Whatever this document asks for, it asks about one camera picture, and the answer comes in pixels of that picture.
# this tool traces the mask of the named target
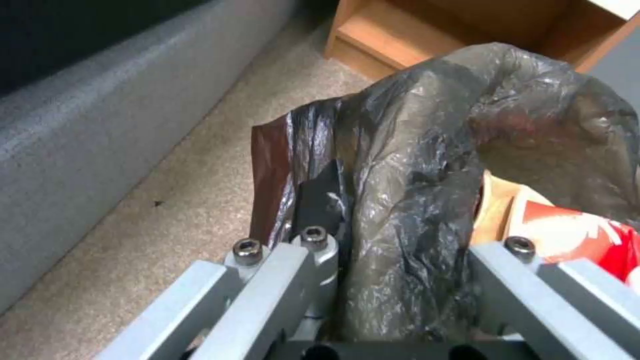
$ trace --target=black surface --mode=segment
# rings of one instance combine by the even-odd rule
[[[492,360],[538,359],[523,341],[482,341],[471,344],[358,342],[281,344],[268,360]]]
[[[0,95],[205,0],[0,0]]]

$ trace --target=wooden furniture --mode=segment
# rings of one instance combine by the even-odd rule
[[[587,72],[640,25],[638,10],[640,0],[341,0],[325,56],[380,79],[498,41]]]

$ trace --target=red packaging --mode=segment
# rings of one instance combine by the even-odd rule
[[[640,235],[597,215],[515,199],[506,236],[525,236],[549,263],[588,258],[640,293]]]

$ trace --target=black plastic bag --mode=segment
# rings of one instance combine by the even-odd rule
[[[327,196],[353,232],[337,337],[464,339],[478,316],[466,250],[484,167],[638,228],[638,134],[633,109],[568,64],[467,47],[255,127],[251,236],[287,241],[298,185],[337,159],[340,194]]]

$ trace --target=gray metal bar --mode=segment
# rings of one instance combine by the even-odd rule
[[[516,329],[543,359],[631,359],[500,243],[471,248],[483,316]]]
[[[640,359],[640,297],[587,259],[543,265],[538,275],[629,354]]]
[[[274,341],[294,334],[317,282],[313,255],[279,244],[191,359],[262,360]]]
[[[176,360],[240,292],[237,270],[196,261],[98,356]]]

